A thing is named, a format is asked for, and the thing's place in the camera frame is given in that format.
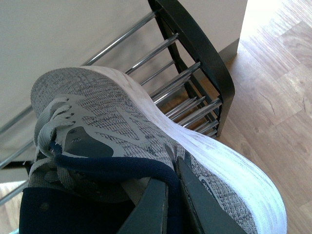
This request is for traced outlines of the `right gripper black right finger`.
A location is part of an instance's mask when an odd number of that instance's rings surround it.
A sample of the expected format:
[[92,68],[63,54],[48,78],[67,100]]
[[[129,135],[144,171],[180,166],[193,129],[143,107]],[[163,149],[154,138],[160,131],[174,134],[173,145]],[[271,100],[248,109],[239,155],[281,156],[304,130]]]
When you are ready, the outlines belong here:
[[185,234],[245,233],[220,207],[181,157],[176,162],[176,172],[180,180]]

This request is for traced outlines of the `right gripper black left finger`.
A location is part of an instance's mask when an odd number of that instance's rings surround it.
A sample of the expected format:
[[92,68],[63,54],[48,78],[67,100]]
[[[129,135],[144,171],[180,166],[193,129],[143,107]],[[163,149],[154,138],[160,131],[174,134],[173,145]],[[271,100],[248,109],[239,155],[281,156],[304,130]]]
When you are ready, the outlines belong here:
[[118,230],[119,234],[165,234],[167,232],[168,186],[154,178],[130,179],[122,184],[135,208]]

